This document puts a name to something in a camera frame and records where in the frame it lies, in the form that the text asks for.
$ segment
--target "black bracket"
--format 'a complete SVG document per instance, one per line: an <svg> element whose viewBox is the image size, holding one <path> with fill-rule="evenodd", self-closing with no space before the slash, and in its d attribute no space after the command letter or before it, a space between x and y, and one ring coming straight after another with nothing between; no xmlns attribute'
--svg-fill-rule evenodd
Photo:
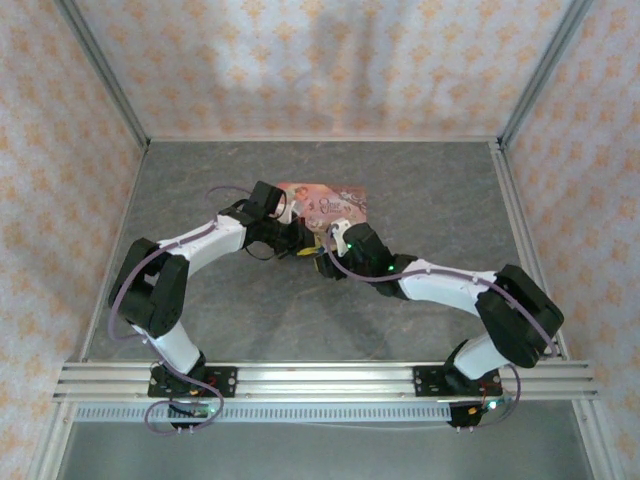
<svg viewBox="0 0 640 480"><path fill-rule="evenodd" d="M496 273L495 284L511 294L553 338L564 321L562 312L522 268L506 265ZM479 294L475 306L496 350L519 367L533 368L547 344L531 324L493 290Z"/></svg>
<svg viewBox="0 0 640 480"><path fill-rule="evenodd" d="M492 370L475 381L465 384L464 390L456 389L445 378L445 366L413 367L413 386L416 397L499 397L502 384L498 370Z"/></svg>
<svg viewBox="0 0 640 480"><path fill-rule="evenodd" d="M203 383L208 383L222 394L224 398L233 398L238 385L237 367L217 367L206 365L203 372L199 372ZM180 388L176 385L176 377L163 366L157 365L151 369L151 381L147 396L149 398L211 398L215 395L203 388Z"/></svg>
<svg viewBox="0 0 640 480"><path fill-rule="evenodd" d="M286 198L282 189L257 182L249 200L236 202L220 211L220 215L236 219L247 229L242 248L247 248L253 242L262 242L281 259L315 246L315 236L306 227L303 218L294 217L290 224L285 225L270 216L275 213L283 196Z"/></svg>
<svg viewBox="0 0 640 480"><path fill-rule="evenodd" d="M109 307L113 307L118 292L136 265L158 248L157 243L146 238L133 242L109 293ZM187 259L164 252L136 276L122 299L118 313L153 338L165 335L182 315L188 274ZM156 275L155 284L146 278Z"/></svg>
<svg viewBox="0 0 640 480"><path fill-rule="evenodd" d="M347 270L365 277L383 277L394 272L402 272L409 264L418 259L412 255L395 254L382 243L378 234L368 223L359 223L349 227L343 234L348 245L345 255L338 263ZM346 275L331 261L328 253L315 258L316 270L326 278L341 280ZM397 280L370 283L381 295L407 300Z"/></svg>

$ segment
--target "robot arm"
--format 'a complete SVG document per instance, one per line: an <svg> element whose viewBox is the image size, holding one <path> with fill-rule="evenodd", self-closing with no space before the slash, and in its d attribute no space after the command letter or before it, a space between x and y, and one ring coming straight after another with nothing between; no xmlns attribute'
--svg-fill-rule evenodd
<svg viewBox="0 0 640 480"><path fill-rule="evenodd" d="M297 217L294 203L286 196L281 203L283 196L282 190L258 182L249 199L222 210L214 222L158 243L144 238L134 242L108 298L110 325L119 313L174 370L206 381L205 357L180 322L187 280L222 255L256 241L280 258L314 250L313 233ZM444 364L442 382L453 394L477 391L476 380L503 365L535 366L563 322L558 308L519 267L469 272L392 254L366 223L339 220L331 236L337 256L327 243L325 252L315 257L323 276L357 277L382 295L433 301L480 318L487 333L463 342ZM154 368L152 376L170 396L202 393L164 366Z"/></svg>
<svg viewBox="0 0 640 480"><path fill-rule="evenodd" d="M499 272L443 268L417 257L392 255L366 223L352 226L341 219L330 230L337 258L327 242L326 252L316 258L324 276L355 277L386 296L437 302L480 317L487 333L463 342L445 363L446 381L460 393L504 365L532 368L562 325L560 310L520 267L507 265Z"/></svg>
<svg viewBox="0 0 640 480"><path fill-rule="evenodd" d="M116 312L124 316L175 370L203 380L205 357L180 322L187 279L210 262L253 242L266 243L280 258L313 247L313 233L297 216L294 202L281 203L283 196L279 188L258 182L248 200L222 210L214 221L158 243L144 238L135 241L108 298L112 316ZM154 254L156 258L142 271L133 273ZM125 283L130 286L116 305ZM170 391L190 390L189 384L174 378L169 369L162 370L162 375L155 380L168 383Z"/></svg>

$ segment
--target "aluminum frame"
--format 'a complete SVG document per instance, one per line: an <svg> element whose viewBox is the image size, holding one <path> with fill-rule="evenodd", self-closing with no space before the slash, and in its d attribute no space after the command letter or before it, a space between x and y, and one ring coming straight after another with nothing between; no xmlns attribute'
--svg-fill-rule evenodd
<svg viewBox="0 0 640 480"><path fill-rule="evenodd" d="M497 139L489 142L489 148L494 159L494 166L522 266L536 282L546 288L547 284L529 235L508 159L500 149ZM87 334L83 354L87 353L92 335L93 330ZM604 407L602 402L598 400L598 385L593 380L593 371L588 362L569 361L568 350L561 332L558 332L555 341L561 352L561 359L539 362L538 366L532 370L519 369L523 377L522 398L524 401L571 400L594 478L623 479L624 474L621 471L611 433L608 430ZM310 399L326 402L333 398L336 402L339 399L347 399L353 404L383 402L387 406L411 405L411 402L416 401L411 381L411 368L415 365L434 364L441 363L233 364L240 369L238 386L240 387L244 382L245 387L242 388L245 390L240 388L239 392L242 397L230 400L230 403L232 405L259 406L267 403L273 404L275 401L280 405L292 405L295 404L294 395L297 395L297 402L308 402ZM302 369L307 369L304 375L300 373ZM514 389L515 384L511 371L501 371L501 375L505 388ZM89 405L97 399L104 401L105 395L110 396L109 402L112 404L122 400L133 405L149 404L150 400L146 397L149 378L148 363L67 363L61 375L61 382L56 389L57 406L52 415L52 426L42 436L41 446L28 478L40 480L54 478L57 475L78 405ZM349 387L344 389L345 380L347 384L355 382L355 385L350 387L351 391L348 391ZM309 381L324 383L316 385L322 388L312 392L309 392L308 387L300 388L301 385L309 383ZM84 386L78 388L77 386L80 384L84 384ZM385 390L381 394L372 392L372 388L375 389L383 385ZM450 402L451 400L446 397L436 399L440 402Z"/></svg>
<svg viewBox="0 0 640 480"><path fill-rule="evenodd" d="M522 267L544 291L548 291L548 283L520 203L521 197L511 171L508 151L501 148L500 142L490 144L490 148ZM571 355L562 329L558 331L554 341L562 357L570 360ZM594 478L624 480L625 474L622 471L622 464L609 428L610 421L602 400L574 400L572 406Z"/></svg>
<svg viewBox="0 0 640 480"><path fill-rule="evenodd" d="M116 108L122 115L133 138L142 148L149 144L149 137L144 131L135 110L129 103L129 99L118 82L118 78L113 73L100 45L96 41L89 25L82 16L75 0L54 0L61 15L67 21L69 28L76 36L78 43L82 47L87 60L93 66L98 78L102 81L109 96L113 100Z"/></svg>
<svg viewBox="0 0 640 480"><path fill-rule="evenodd" d="M124 226L127 223L129 218L129 214L131 212L131 202L133 202L133 198L138 191L140 172L144 166L145 159L147 158L147 153L149 152L149 148L145 148L144 152L142 152L142 156L140 157L140 161L138 162L138 168L136 170L135 181L133 183L133 187L129 192L129 196L127 197L126 203L124 205L124 213L122 214L122 218L120 219L120 224L118 225L118 230L116 232L116 241L113 243L113 247L111 248L111 252L109 253L109 259L107 260L107 268L104 271L104 275L102 276L102 282L100 283L100 290L98 291L98 297L96 301L96 305L93 309L93 313L91 314L91 320L89 321L89 326L87 328L87 334L82 342L82 346L80 347L80 351L77 356L71 357L69 360L79 359L82 362L86 362L88 360L89 348L91 347L91 342L93 341L93 336L95 334L96 328L98 326L98 322L100 321L100 314L102 313L102 305L103 300L107 296L107 292L109 291L110 284L110 274L111 274L111 266L114 264L116 260L116 253L118 252L118 248L120 247L120 243L122 242L122 232L124 230Z"/></svg>
<svg viewBox="0 0 640 480"><path fill-rule="evenodd" d="M544 86L547 84L547 80L549 80L553 69L562 58L562 54L569 45L573 35L582 24L582 19L592 3L593 0L573 0L571 5L569 5L542 59L540 59L540 63L533 71L532 77L529 79L522 95L520 95L518 103L507 121L504 132L499 138L499 143L502 148L508 148L515 138L524 119L533 108Z"/></svg>
<svg viewBox="0 0 640 480"><path fill-rule="evenodd" d="M417 396L414 366L443 362L214 363L238 367L235 397L226 402L425 402L480 401L482 396ZM588 362L546 360L533 369L518 368L522 400L598 398L598 385ZM502 385L516 390L513 372L500 370ZM151 378L148 362L66 363L56 386L56 402L145 402Z"/></svg>

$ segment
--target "floral wallpaper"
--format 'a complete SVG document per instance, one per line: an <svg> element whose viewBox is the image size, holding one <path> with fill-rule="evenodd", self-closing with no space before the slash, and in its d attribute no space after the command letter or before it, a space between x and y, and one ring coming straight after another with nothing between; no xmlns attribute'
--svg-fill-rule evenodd
<svg viewBox="0 0 640 480"><path fill-rule="evenodd" d="M510 152L572 354L640 478L640 3L600 0Z"/></svg>
<svg viewBox="0 0 640 480"><path fill-rule="evenodd" d="M141 152L51 0L0 2L0 460L21 479Z"/></svg>
<svg viewBox="0 0 640 480"><path fill-rule="evenodd" d="M501 133L570 0L79 0L151 137Z"/></svg>

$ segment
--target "gray floor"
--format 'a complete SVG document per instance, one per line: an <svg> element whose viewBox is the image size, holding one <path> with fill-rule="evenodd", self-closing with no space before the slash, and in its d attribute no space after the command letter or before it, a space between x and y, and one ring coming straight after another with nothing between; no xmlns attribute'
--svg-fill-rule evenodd
<svg viewBox="0 0 640 480"><path fill-rule="evenodd" d="M369 223L393 252L465 269L517 263L486 144L222 142L152 143L116 267L135 239L184 233L239 198L221 193L205 203L210 187L257 180L363 185ZM111 342L106 317L105 309L90 358L153 358L142 345ZM442 360L483 331L464 312L326 280L308 259L259 262L245 252L190 280L182 320L217 361Z"/></svg>
<svg viewBox="0 0 640 480"><path fill-rule="evenodd" d="M375 427L221 423L167 438L142 424L77 423L58 478L592 478L571 402L523 402L507 421L473 433Z"/></svg>

